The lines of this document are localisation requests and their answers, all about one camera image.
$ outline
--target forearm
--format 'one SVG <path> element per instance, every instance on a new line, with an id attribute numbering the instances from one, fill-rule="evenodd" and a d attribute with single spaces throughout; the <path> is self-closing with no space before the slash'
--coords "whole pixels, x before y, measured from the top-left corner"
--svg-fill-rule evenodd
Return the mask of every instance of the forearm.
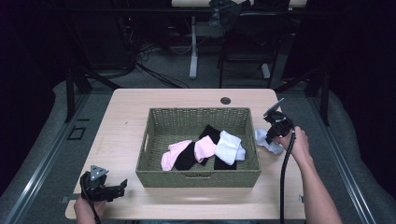
<path id="1" fill-rule="evenodd" d="M 313 161 L 302 163 L 299 166 L 303 178 L 306 222 L 308 224 L 342 223 L 332 197 L 321 181 Z"/>

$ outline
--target gray floor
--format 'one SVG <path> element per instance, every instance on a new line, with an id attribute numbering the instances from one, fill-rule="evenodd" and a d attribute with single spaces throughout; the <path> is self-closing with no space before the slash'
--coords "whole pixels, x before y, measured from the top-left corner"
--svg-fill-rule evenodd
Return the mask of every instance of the gray floor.
<path id="1" fill-rule="evenodd" d="M 283 84 L 280 74 L 290 44 L 291 39 L 279 56 L 280 63 L 276 69 L 272 88 Z M 175 77 L 188 84 L 190 88 L 217 88 L 218 49 L 210 44 L 200 46 L 198 78 L 195 80 L 189 79 L 190 55 L 191 52 L 175 54 L 172 51 L 154 50 L 142 55 L 144 60 L 140 63 L 153 71 Z M 114 75 L 108 71 L 101 74 L 107 77 Z M 111 78 L 111 80 L 123 88 L 167 88 L 156 78 L 138 69 L 127 76 Z M 93 86 L 90 95 L 81 95 L 76 91 L 78 110 L 74 119 L 68 124 L 64 124 L 65 83 L 54 88 L 56 102 L 49 119 L 22 168 L 1 196 L 0 222 L 75 222 L 64 217 L 66 207 L 64 197 L 72 193 L 78 181 L 80 169 L 112 93 L 112 90 L 102 83 L 94 79 L 90 79 L 90 82 Z M 265 81 L 261 86 L 232 85 L 225 88 L 262 88 L 264 85 Z M 395 201 L 376 184 L 371 173 L 361 162 L 353 125 L 338 98 L 331 94 L 329 106 L 331 126 L 325 127 L 318 117 L 318 100 L 305 98 L 302 93 L 304 86 L 304 83 L 300 83 L 277 96 L 286 99 L 287 103 L 282 106 L 283 112 L 291 117 L 296 125 L 304 127 L 308 132 L 318 172 L 344 222 L 396 223 Z M 73 127 L 85 128 L 81 140 L 67 139 Z M 47 168 L 47 171 L 40 173 L 37 168 Z M 261 222 L 277 223 L 277 220 Z M 105 220 L 104 223 L 125 223 L 125 221 Z M 287 223 L 303 223 L 303 221 L 288 220 Z"/>

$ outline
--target dark background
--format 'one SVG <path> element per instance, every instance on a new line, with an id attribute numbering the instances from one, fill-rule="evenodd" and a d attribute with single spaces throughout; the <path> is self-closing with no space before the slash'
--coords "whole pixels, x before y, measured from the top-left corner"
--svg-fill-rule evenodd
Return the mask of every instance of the dark background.
<path id="1" fill-rule="evenodd" d="M 1 193 L 48 118 L 55 99 L 52 88 L 65 80 L 72 64 L 92 65 L 84 44 L 76 45 L 56 16 L 40 10 L 44 6 L 42 1 L 6 1 L 0 11 Z M 303 18 L 284 77 L 303 76 L 330 59 L 331 90 L 352 119 L 361 158 L 395 198 L 394 8 L 392 1 L 349 1 L 347 5 L 345 1 L 309 1 L 308 10 L 340 11 L 346 16 Z M 166 36 L 162 40 L 166 46 Z M 328 52 L 332 52 L 330 57 L 326 57 Z"/>

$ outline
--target table hole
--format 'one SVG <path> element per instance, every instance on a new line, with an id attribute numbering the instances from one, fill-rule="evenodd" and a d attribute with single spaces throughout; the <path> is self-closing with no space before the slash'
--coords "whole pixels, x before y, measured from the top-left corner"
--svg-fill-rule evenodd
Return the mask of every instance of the table hole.
<path id="1" fill-rule="evenodd" d="M 224 105 L 229 105 L 231 103 L 231 99 L 228 97 L 223 97 L 220 99 L 221 103 Z"/>

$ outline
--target wooden table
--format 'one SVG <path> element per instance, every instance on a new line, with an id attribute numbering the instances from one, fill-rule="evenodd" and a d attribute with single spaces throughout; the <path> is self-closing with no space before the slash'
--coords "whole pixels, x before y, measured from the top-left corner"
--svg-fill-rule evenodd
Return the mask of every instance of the wooden table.
<path id="1" fill-rule="evenodd" d="M 222 97 L 231 103 L 223 105 Z M 143 188 L 135 167 L 151 107 L 249 107 L 254 128 L 269 129 L 263 113 L 277 102 L 272 90 L 236 89 L 119 89 L 109 102 L 81 174 L 91 164 L 107 168 L 106 185 L 125 178 L 125 195 L 107 203 L 105 218 L 144 219 L 279 219 L 279 179 L 284 154 L 258 147 L 262 165 L 254 188 Z M 74 193 L 80 193 L 77 182 Z M 302 179 L 290 157 L 285 181 L 285 218 L 304 219 Z M 76 218 L 70 201 L 65 215 Z"/>

